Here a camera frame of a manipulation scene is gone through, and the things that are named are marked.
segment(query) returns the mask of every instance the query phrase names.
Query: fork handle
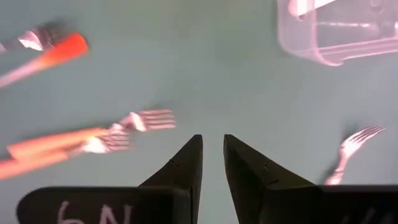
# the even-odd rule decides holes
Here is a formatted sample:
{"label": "fork handle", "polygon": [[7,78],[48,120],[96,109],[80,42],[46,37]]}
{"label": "fork handle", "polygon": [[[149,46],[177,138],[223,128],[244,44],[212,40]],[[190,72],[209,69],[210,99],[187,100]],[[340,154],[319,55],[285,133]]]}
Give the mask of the fork handle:
{"label": "fork handle", "polygon": [[54,165],[71,158],[71,156],[67,151],[57,151],[30,160],[18,161],[13,159],[2,161],[0,162],[0,180]]}
{"label": "fork handle", "polygon": [[89,128],[69,133],[53,134],[11,144],[7,149],[14,159],[20,161],[29,160],[39,154],[74,146],[93,136],[102,136],[107,131],[104,128]]}

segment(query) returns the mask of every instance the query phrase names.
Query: fork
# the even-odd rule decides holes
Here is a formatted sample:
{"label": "fork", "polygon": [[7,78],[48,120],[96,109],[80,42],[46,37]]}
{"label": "fork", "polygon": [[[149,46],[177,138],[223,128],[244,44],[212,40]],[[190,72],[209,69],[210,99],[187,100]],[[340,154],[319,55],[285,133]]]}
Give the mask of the fork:
{"label": "fork", "polygon": [[338,167],[335,169],[332,176],[326,180],[325,184],[340,184],[348,160],[354,155],[355,152],[357,152],[363,146],[366,141],[368,141],[383,130],[385,130],[385,128],[381,126],[370,126],[354,133],[345,141],[343,141],[339,150],[340,161]]}
{"label": "fork", "polygon": [[66,161],[83,153],[105,154],[129,149],[129,133],[114,124],[102,136],[91,137],[72,147],[54,149],[31,156],[30,159],[13,159],[0,162],[0,180]]}
{"label": "fork", "polygon": [[132,131],[140,132],[175,128],[174,115],[171,110],[144,110],[130,113],[120,120],[119,124]]}
{"label": "fork", "polygon": [[44,51],[67,36],[65,24],[61,20],[50,21],[25,31],[15,39],[0,42],[0,54],[17,49]]}
{"label": "fork", "polygon": [[128,116],[118,123],[113,124],[108,129],[89,128],[70,133],[53,134],[11,144],[7,148],[13,158],[29,160],[32,156],[48,153],[61,147],[71,147],[91,137],[98,137],[102,141],[107,142],[113,140],[114,133],[128,134],[131,131],[145,132],[169,128],[175,128],[174,116],[170,110],[138,111],[136,113],[129,113]]}

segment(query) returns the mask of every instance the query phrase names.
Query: green table surface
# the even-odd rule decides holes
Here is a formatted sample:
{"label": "green table surface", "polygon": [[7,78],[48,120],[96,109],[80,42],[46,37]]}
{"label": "green table surface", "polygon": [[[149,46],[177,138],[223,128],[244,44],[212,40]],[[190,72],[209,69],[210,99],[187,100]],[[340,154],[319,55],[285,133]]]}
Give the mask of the green table surface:
{"label": "green table surface", "polygon": [[[265,0],[13,0],[0,7],[0,39],[66,17],[87,56],[0,90],[2,156],[12,142],[170,108],[178,128],[137,134],[135,150],[85,155],[0,182],[1,223],[31,190],[53,185],[135,186],[192,134],[204,140],[199,223],[238,223],[226,181],[223,135],[233,134],[319,183],[347,134],[387,129],[349,162],[345,184],[394,184],[398,54],[327,67],[283,52],[276,2]],[[0,73],[34,58],[0,57]]]}

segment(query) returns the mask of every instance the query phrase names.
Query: silver fork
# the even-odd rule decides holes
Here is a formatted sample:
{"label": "silver fork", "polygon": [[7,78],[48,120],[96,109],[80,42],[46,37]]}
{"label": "silver fork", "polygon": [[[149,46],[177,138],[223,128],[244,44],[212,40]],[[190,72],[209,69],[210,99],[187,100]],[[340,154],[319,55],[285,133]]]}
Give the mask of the silver fork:
{"label": "silver fork", "polygon": [[370,126],[354,133],[353,135],[348,137],[345,141],[343,141],[339,150],[340,161],[338,167],[335,169],[332,176],[326,180],[325,184],[326,185],[340,184],[348,160],[354,155],[355,152],[357,152],[363,146],[363,144],[367,140],[371,139],[372,137],[374,137],[383,130],[385,130],[385,128],[381,126]]}
{"label": "silver fork", "polygon": [[81,144],[75,152],[105,154],[130,148],[129,132],[120,124],[113,124],[102,136],[93,136]]}
{"label": "silver fork", "polygon": [[130,148],[130,131],[149,131],[175,128],[174,115],[170,110],[145,110],[129,115],[112,124],[102,136],[87,139],[73,152],[109,153]]}
{"label": "silver fork", "polygon": [[174,115],[171,110],[145,110],[130,113],[119,121],[121,126],[131,131],[150,131],[175,128]]}
{"label": "silver fork", "polygon": [[17,49],[44,51],[52,48],[67,36],[65,24],[61,20],[50,21],[25,31],[16,39],[0,42],[0,54]]}

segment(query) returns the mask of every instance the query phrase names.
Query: fork tines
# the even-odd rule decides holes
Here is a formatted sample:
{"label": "fork tines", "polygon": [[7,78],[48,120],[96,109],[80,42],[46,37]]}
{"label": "fork tines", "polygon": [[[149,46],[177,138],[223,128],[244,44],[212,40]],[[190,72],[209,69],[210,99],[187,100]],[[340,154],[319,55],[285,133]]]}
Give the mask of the fork tines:
{"label": "fork tines", "polygon": [[382,126],[378,125],[369,126],[355,133],[354,138],[352,140],[356,142],[363,142],[375,136],[377,133],[383,130],[385,130],[385,128],[383,128]]}
{"label": "fork tines", "polygon": [[130,148],[130,136],[125,131],[110,131],[108,134],[98,138],[103,141],[109,152]]}
{"label": "fork tines", "polygon": [[144,129],[170,129],[175,128],[174,115],[171,110],[145,110],[137,112],[141,117]]}

